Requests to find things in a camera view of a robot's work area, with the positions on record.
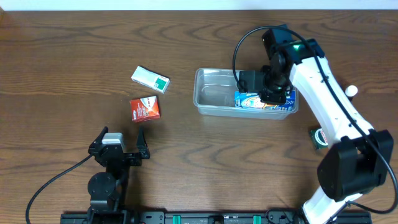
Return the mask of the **green round-label tin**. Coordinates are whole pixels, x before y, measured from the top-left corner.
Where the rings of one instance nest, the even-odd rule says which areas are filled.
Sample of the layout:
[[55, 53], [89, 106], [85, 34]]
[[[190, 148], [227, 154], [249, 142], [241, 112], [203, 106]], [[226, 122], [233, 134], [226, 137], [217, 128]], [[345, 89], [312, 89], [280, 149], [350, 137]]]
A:
[[321, 127], [312, 128], [308, 133], [316, 151], [328, 148], [328, 141]]

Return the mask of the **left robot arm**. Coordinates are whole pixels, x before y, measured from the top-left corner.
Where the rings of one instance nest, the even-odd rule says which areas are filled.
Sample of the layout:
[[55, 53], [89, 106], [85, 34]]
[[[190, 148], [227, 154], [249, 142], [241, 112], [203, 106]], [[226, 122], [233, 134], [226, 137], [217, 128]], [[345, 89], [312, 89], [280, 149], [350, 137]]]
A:
[[107, 127], [88, 148], [89, 155], [105, 168], [88, 182], [88, 223], [139, 223], [139, 215], [129, 211], [124, 203], [130, 168], [141, 166], [143, 160], [150, 158], [142, 126], [137, 135], [137, 152], [125, 152], [124, 148], [123, 135], [109, 133]]

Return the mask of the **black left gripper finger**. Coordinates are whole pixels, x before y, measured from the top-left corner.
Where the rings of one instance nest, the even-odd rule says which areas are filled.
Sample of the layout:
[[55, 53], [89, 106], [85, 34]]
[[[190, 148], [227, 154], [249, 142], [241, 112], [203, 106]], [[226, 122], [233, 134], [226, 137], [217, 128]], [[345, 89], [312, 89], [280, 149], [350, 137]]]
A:
[[102, 150], [103, 148], [102, 140], [106, 133], [108, 133], [108, 127], [105, 126], [100, 132], [100, 134], [96, 137], [96, 139], [90, 144], [88, 148], [89, 154], [98, 154]]
[[144, 136], [144, 127], [139, 127], [139, 132], [137, 135], [136, 147], [139, 151], [141, 159], [150, 159], [149, 148], [146, 143], [146, 139]]

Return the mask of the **red medicine box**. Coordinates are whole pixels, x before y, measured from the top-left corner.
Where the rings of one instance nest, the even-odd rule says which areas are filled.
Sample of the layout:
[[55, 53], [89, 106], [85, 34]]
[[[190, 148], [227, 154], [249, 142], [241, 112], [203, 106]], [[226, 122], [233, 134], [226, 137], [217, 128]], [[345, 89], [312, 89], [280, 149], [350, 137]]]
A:
[[160, 118], [160, 109], [156, 96], [130, 101], [132, 120], [136, 123]]

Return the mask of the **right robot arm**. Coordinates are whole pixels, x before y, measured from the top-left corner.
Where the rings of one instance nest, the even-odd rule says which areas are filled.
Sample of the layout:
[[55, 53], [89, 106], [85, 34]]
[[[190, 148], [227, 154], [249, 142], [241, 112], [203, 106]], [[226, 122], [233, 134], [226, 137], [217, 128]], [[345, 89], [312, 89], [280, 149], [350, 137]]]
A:
[[317, 168], [319, 188], [301, 208], [304, 223], [331, 223], [351, 205], [367, 212], [388, 214], [393, 202], [377, 210], [356, 202], [382, 185], [389, 175], [394, 140], [387, 130], [376, 131], [351, 104], [332, 72], [316, 40], [304, 39], [287, 26], [265, 26], [262, 40], [270, 65], [262, 70], [254, 92], [266, 103], [282, 104], [292, 90], [301, 92], [329, 143], [329, 151]]

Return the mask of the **dark bottle white cap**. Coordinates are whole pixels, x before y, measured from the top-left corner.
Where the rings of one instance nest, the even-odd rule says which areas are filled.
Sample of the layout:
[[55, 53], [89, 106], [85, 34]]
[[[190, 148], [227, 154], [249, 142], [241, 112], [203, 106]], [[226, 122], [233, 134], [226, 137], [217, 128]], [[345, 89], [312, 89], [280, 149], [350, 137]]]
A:
[[345, 88], [345, 95], [350, 101], [352, 101], [352, 99], [357, 93], [358, 93], [358, 87], [356, 87], [355, 85], [350, 85]]

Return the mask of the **clear plastic container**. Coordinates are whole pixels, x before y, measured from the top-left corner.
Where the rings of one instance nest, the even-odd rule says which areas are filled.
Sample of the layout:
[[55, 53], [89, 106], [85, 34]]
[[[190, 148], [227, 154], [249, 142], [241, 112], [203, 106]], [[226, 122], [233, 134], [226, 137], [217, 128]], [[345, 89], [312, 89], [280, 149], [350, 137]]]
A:
[[284, 105], [262, 103], [255, 94], [239, 93], [230, 69], [200, 68], [195, 74], [193, 102], [205, 115], [285, 119], [298, 111], [299, 94], [293, 91]]

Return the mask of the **white green medicine box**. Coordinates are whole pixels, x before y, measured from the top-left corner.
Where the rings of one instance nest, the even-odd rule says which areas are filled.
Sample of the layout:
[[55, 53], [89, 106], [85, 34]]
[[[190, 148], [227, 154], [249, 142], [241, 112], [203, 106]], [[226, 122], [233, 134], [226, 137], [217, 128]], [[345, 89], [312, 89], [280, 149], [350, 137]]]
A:
[[170, 84], [170, 79], [138, 66], [131, 76], [132, 81], [164, 94]]

